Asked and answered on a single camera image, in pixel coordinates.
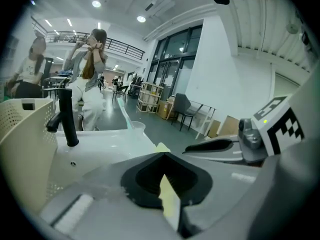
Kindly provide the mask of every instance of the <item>laundry basket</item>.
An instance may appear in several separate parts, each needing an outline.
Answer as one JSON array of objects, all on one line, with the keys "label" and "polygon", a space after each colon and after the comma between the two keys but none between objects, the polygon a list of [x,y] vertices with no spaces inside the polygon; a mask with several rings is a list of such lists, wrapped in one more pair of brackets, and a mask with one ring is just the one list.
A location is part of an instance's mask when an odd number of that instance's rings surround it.
[{"label": "laundry basket", "polygon": [[17,201],[38,213],[46,191],[56,135],[46,130],[52,99],[10,99],[0,103],[0,165]]}]

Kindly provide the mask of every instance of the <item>white pants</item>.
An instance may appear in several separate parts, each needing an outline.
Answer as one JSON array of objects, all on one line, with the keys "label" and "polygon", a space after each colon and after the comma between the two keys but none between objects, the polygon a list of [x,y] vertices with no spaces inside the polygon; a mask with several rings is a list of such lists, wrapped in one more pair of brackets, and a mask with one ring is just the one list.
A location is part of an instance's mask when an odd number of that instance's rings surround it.
[{"label": "white pants", "polygon": [[[87,79],[78,77],[76,81],[70,83],[66,88],[72,90],[73,120],[76,128],[78,126],[78,102],[83,100],[83,130],[94,131],[97,120],[104,109],[104,97],[97,86],[85,91],[87,82]],[[56,111],[59,111],[58,101],[56,103]]]}]

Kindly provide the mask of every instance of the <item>gray cardigan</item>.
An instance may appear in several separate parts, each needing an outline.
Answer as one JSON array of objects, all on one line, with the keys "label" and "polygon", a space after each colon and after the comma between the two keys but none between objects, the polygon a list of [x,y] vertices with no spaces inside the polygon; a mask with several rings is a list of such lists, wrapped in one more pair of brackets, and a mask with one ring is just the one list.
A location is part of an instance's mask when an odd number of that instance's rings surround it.
[{"label": "gray cardigan", "polygon": [[[82,58],[86,55],[86,53],[86,51],[80,51],[73,59],[66,59],[63,70],[73,70],[73,76],[71,77],[69,84],[77,80],[80,71],[79,64]],[[84,90],[85,92],[89,91],[93,87],[98,86],[98,74],[102,73],[105,70],[105,68],[106,64],[102,61],[94,64],[94,74],[93,77],[86,83]]]}]

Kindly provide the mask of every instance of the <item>black pants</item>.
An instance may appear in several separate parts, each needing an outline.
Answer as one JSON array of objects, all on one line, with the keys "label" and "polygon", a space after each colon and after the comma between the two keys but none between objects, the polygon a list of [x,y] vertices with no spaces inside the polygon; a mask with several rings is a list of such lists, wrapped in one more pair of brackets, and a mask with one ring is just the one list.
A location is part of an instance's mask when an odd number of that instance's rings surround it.
[{"label": "black pants", "polygon": [[37,84],[33,84],[29,82],[21,82],[15,91],[14,98],[15,99],[42,98],[41,87]]}]

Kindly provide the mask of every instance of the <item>long brown hair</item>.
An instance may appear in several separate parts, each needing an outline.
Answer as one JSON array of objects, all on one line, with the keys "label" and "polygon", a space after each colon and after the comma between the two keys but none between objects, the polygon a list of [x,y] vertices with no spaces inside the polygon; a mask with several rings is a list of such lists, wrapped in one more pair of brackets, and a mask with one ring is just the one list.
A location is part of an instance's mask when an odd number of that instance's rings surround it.
[{"label": "long brown hair", "polygon": [[[44,37],[42,36],[38,36],[32,43],[32,45],[36,42],[36,41],[39,41],[39,40],[42,40],[43,43],[44,43],[44,49],[47,48],[47,44],[46,44],[46,40]],[[30,47],[30,50],[29,50],[29,55],[33,52],[33,48],[32,46]],[[42,54],[38,54],[37,55],[37,58],[36,58],[36,63],[35,63],[35,67],[34,67],[34,74],[37,75],[39,73],[39,70],[41,68],[41,65],[42,63],[44,62],[44,59],[45,57],[42,55]]]},{"label": "long brown hair", "polygon": [[[104,49],[105,49],[106,40],[107,40],[107,33],[103,29],[95,28],[94,30],[92,30],[92,34],[94,35],[95,39],[98,42],[100,41],[100,43],[102,43],[102,50],[99,50],[99,54],[100,54],[101,61],[105,63],[106,59],[104,57]],[[90,56],[83,68],[82,78],[91,79],[94,76],[94,74],[95,74],[94,54],[90,52]]]}]

